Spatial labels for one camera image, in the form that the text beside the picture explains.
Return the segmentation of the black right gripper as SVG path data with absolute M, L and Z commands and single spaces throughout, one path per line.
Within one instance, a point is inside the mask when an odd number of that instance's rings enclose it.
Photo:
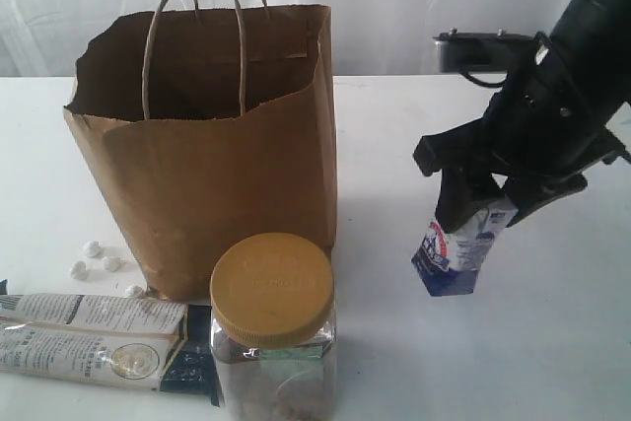
M 423 175 L 442 171 L 436 206 L 442 229 L 455 233 L 503 192 L 517 208 L 511 228 L 585 190 L 588 181 L 580 172 L 593 164 L 629 160 L 629 151 L 607 127 L 629 99 L 627 62 L 576 56 L 557 39 L 537 33 L 480 118 L 423 136 L 413 152 Z M 503 192 L 490 173 L 509 177 Z

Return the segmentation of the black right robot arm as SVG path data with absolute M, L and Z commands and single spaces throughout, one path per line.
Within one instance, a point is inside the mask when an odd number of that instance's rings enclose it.
M 504 74 L 481 117 L 414 150 L 423 175 L 442 177 L 435 215 L 446 232 L 502 198 L 522 220 L 583 191 L 593 165 L 629 158 L 607 124 L 630 101 L 630 0 L 571 0 L 550 33 L 450 31 L 437 43 L 445 72 L 472 83 Z

